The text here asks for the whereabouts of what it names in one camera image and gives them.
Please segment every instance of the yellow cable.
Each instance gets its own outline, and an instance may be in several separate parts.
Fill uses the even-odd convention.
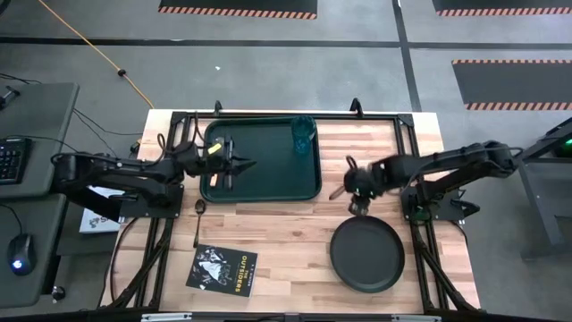
[[[75,33],[76,35],[78,35],[78,37],[80,37],[81,39],[83,39],[83,41],[86,42],[86,44],[88,44],[90,47],[92,47],[95,51],[97,51],[98,54],[100,54],[102,57],[104,57],[107,62],[109,62],[114,68],[115,70],[118,72],[121,70],[121,68],[119,68],[119,66],[117,66],[111,59],[109,59],[109,57],[107,57],[104,53],[101,52],[101,50],[99,50],[97,47],[95,47],[89,40],[87,40],[85,37],[83,37],[83,35],[81,35],[76,29],[74,29],[72,26],[70,26],[69,23],[67,23],[62,17],[60,17],[59,14],[57,14],[54,10],[52,10],[52,8],[50,8],[44,1],[42,0],[38,0],[49,12],[51,12],[53,14],[53,16],[55,18],[57,18],[57,20],[59,20],[61,23],[63,23],[63,25],[65,25],[68,29],[70,29],[71,31],[73,31],[73,33]],[[149,98],[147,98],[145,96],[145,94],[143,94],[143,92],[135,85],[135,83],[133,82],[133,80],[131,80],[127,74],[123,74],[122,77],[124,79],[127,80],[127,82],[133,87],[133,89],[135,89],[135,91],[143,98],[145,99],[145,101],[147,102],[147,104],[149,104],[149,107],[151,109],[154,109],[155,107],[153,106],[153,103],[151,103],[151,100]]]

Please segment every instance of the dark green tray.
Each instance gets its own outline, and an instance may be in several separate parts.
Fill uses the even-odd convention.
[[[210,187],[210,175],[200,179],[200,193],[210,202],[300,201],[322,189],[318,133],[309,153],[294,151],[293,117],[214,121],[205,131],[207,142],[230,135],[239,157],[257,163],[233,178],[233,189]]]

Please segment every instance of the wooden tabletop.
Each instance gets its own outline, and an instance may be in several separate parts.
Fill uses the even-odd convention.
[[[157,133],[165,136],[172,110],[151,110],[139,158],[161,154]],[[443,150],[437,116],[413,114],[421,155]],[[199,121],[203,131],[212,120]],[[197,227],[194,204],[201,198],[198,178],[185,179],[181,216],[175,220],[164,277],[161,311],[230,311],[298,313],[420,313],[423,311],[413,256],[411,233],[402,219],[398,197],[389,194],[372,201],[370,216],[391,225],[403,241],[406,261],[401,279],[375,294],[354,291],[335,274],[329,243],[338,225],[351,217],[349,195],[335,201],[328,196],[342,183],[350,154],[358,165],[397,153],[393,124],[386,121],[317,121],[323,187],[305,202],[209,204],[203,215],[201,243],[258,253],[257,273],[250,298],[207,292],[185,286],[195,255]],[[128,232],[115,266],[116,293],[127,286],[143,259],[150,220],[139,220]],[[442,267],[469,303],[479,307],[475,281],[463,235],[447,222],[435,222]],[[428,273],[433,303],[437,304],[433,275]],[[153,283],[147,288],[150,298]],[[110,301],[109,285],[102,304]]]

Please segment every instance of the keyboard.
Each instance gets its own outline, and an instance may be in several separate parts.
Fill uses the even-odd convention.
[[[32,140],[0,140],[0,185],[18,184],[24,175]]]

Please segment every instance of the metal spoon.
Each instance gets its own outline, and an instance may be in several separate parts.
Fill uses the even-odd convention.
[[[202,217],[202,215],[205,213],[206,211],[206,203],[204,200],[199,199],[197,200],[197,202],[195,203],[195,211],[197,212],[197,233],[195,233],[195,241],[193,242],[193,248],[196,248],[198,246],[198,228],[200,227],[200,217]]]

